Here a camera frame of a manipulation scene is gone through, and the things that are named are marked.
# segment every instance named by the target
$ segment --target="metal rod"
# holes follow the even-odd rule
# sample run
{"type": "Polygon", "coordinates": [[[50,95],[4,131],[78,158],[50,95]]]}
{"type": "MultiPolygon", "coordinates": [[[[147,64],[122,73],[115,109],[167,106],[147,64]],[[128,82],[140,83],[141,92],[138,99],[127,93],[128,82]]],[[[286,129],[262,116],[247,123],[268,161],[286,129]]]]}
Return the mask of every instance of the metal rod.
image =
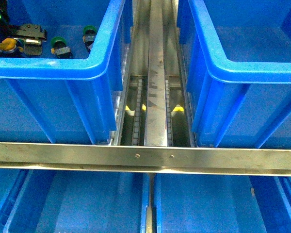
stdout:
{"type": "Polygon", "coordinates": [[[152,0],[145,120],[145,146],[168,146],[162,1],[152,0]]]}
{"type": "Polygon", "coordinates": [[[0,143],[0,167],[291,176],[291,150],[0,143]]]}

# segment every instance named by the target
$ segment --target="green plastic part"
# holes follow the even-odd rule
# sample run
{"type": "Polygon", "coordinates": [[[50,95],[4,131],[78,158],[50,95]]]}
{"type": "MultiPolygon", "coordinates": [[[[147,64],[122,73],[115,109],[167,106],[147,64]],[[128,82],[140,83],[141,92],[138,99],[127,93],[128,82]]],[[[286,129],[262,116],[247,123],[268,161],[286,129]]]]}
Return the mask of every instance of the green plastic part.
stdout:
{"type": "Polygon", "coordinates": [[[83,35],[85,35],[85,33],[88,31],[88,30],[93,30],[95,33],[97,33],[97,29],[92,26],[92,25],[87,25],[84,29],[83,29],[83,35]]]}
{"type": "Polygon", "coordinates": [[[52,45],[52,48],[54,47],[54,45],[55,45],[56,42],[63,42],[63,43],[65,43],[65,44],[67,44],[66,40],[65,40],[63,37],[61,37],[61,36],[56,36],[56,37],[54,37],[54,38],[51,40],[51,42],[50,42],[50,44],[52,45]]]}

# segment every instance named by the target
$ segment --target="small component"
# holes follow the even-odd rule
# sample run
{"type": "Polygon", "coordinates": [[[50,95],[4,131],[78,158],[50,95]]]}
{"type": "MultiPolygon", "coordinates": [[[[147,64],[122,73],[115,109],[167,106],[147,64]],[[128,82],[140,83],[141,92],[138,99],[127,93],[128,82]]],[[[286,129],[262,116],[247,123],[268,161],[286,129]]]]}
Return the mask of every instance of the small component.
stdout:
{"type": "Polygon", "coordinates": [[[94,26],[86,26],[83,30],[83,42],[87,51],[90,53],[97,35],[97,29],[94,26]]]}
{"type": "Polygon", "coordinates": [[[26,55],[39,56],[42,54],[42,42],[47,40],[47,31],[40,25],[24,24],[22,26],[9,25],[11,36],[24,43],[26,55]]]}
{"type": "Polygon", "coordinates": [[[23,52],[21,43],[13,38],[6,38],[0,43],[0,57],[22,58],[23,52]]]}
{"type": "Polygon", "coordinates": [[[51,53],[57,58],[68,59],[72,58],[71,48],[67,46],[66,40],[60,36],[54,37],[51,41],[51,53]]]}

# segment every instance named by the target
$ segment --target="bin rim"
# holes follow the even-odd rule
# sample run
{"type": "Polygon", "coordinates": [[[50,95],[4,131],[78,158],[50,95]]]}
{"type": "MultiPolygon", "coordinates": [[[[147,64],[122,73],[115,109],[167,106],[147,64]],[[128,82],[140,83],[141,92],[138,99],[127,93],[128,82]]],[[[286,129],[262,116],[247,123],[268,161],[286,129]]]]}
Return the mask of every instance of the bin rim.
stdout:
{"type": "Polygon", "coordinates": [[[93,80],[102,76],[109,65],[124,3],[110,0],[88,58],[0,58],[0,79],[93,80]]]}
{"type": "Polygon", "coordinates": [[[223,83],[291,84],[291,63],[229,60],[204,1],[188,1],[211,77],[223,83]]]}

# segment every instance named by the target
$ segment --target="yellow plastic part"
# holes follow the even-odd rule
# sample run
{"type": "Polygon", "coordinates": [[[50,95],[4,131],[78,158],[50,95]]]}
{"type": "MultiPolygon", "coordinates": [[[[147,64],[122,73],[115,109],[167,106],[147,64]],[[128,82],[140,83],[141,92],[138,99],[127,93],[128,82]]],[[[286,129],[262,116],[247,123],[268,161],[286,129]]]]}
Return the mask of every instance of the yellow plastic part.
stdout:
{"type": "Polygon", "coordinates": [[[18,47],[18,50],[19,50],[20,52],[24,52],[24,49],[23,49],[22,47],[18,47]]]}
{"type": "Polygon", "coordinates": [[[15,49],[17,41],[13,38],[6,38],[0,43],[0,50],[10,51],[15,49]]]}

